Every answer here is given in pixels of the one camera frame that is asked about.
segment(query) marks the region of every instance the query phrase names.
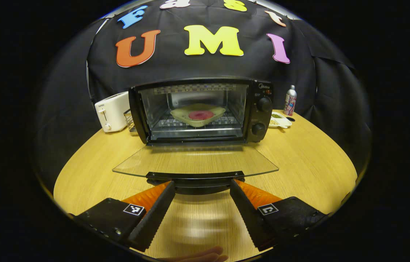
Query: oven knob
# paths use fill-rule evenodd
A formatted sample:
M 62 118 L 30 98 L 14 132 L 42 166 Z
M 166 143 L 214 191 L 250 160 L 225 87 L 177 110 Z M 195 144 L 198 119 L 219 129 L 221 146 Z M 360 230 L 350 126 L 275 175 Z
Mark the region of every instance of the oven knob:
M 252 133 L 256 136 L 263 136 L 265 134 L 266 127 L 262 123 L 256 123 L 252 126 Z
M 273 109 L 273 106 L 271 105 L 271 100 L 270 98 L 267 98 L 266 96 L 264 98 L 260 98 L 257 102 L 257 108 L 260 111 L 263 112 L 269 112 Z

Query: black cloth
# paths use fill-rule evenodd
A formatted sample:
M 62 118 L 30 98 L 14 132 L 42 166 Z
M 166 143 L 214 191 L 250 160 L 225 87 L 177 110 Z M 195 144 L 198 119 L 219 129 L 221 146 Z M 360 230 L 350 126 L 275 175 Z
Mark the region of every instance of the black cloth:
M 133 85 L 181 78 L 235 76 L 271 81 L 275 109 L 283 108 L 285 93 L 295 85 L 295 112 L 338 143 L 361 172 L 371 147 L 368 101 L 353 65 L 330 40 L 303 20 L 278 14 L 287 25 L 281 27 L 261 5 L 246 2 L 247 11 L 239 12 L 227 9 L 222 1 L 191 0 L 188 7 L 166 10 L 160 9 L 162 4 L 142 4 L 148 5 L 142 20 L 126 29 L 117 20 L 140 5 L 109 19 L 96 35 L 103 20 L 93 23 L 60 56 L 45 82 L 36 119 L 37 168 L 50 191 L 72 154 L 100 129 L 92 103 Z M 189 32 L 184 30 L 187 25 L 204 25 L 212 33 L 222 26 L 238 28 L 244 55 L 222 55 L 219 50 L 211 54 L 206 49 L 203 55 L 185 55 L 189 45 Z M 144 49 L 140 35 L 157 29 L 161 33 L 148 61 L 130 68 L 117 65 L 118 41 L 135 36 L 131 55 L 138 55 Z M 273 44 L 267 33 L 284 38 L 290 64 L 273 59 Z

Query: yellow tray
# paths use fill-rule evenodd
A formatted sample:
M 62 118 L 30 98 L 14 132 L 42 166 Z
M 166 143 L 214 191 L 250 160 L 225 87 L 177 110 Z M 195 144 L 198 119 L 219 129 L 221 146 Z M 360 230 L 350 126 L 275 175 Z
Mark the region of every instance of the yellow tray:
M 214 116 L 205 120 L 194 120 L 189 118 L 189 113 L 192 111 L 211 111 Z M 174 119 L 181 121 L 183 123 L 189 124 L 193 127 L 201 127 L 205 126 L 206 124 L 215 121 L 216 119 L 220 118 L 226 109 L 219 107 L 219 106 L 212 106 L 210 104 L 204 103 L 195 103 L 190 106 L 184 106 L 175 110 L 171 111 L 171 115 Z

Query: red food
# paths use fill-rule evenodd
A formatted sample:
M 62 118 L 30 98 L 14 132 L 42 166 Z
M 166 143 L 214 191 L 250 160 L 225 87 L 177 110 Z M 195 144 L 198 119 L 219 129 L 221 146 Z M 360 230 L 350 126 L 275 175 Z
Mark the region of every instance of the red food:
M 189 113 L 189 118 L 193 120 L 205 120 L 208 118 L 211 118 L 214 116 L 212 111 L 205 111 L 205 110 L 200 110 L 200 111 L 192 111 Z

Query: spray can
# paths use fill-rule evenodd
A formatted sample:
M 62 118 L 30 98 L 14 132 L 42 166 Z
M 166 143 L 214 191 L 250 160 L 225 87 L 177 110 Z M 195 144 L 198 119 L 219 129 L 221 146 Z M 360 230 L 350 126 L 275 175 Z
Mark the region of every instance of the spray can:
M 286 93 L 286 104 L 284 105 L 283 113 L 287 116 L 292 116 L 295 107 L 295 100 L 297 99 L 297 93 L 295 92 L 295 86 L 291 85 L 291 88 Z

